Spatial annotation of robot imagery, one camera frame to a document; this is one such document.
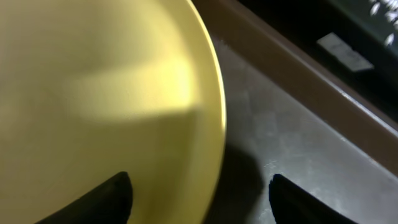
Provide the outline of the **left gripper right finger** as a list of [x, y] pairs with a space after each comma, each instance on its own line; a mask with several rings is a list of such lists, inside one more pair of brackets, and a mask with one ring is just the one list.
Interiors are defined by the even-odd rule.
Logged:
[[276, 224], [356, 224], [281, 174], [269, 182], [269, 202]]

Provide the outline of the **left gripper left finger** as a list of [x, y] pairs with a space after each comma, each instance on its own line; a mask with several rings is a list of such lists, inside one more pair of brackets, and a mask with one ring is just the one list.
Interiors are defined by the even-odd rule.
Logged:
[[38, 224], [126, 224], [132, 204], [131, 180], [119, 172]]

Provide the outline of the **yellow round plate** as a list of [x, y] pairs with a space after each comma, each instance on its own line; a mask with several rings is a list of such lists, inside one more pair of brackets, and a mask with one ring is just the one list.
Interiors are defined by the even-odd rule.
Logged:
[[201, 223], [225, 134], [191, 1], [1, 2], [2, 223], [38, 223], [119, 172], [127, 223]]

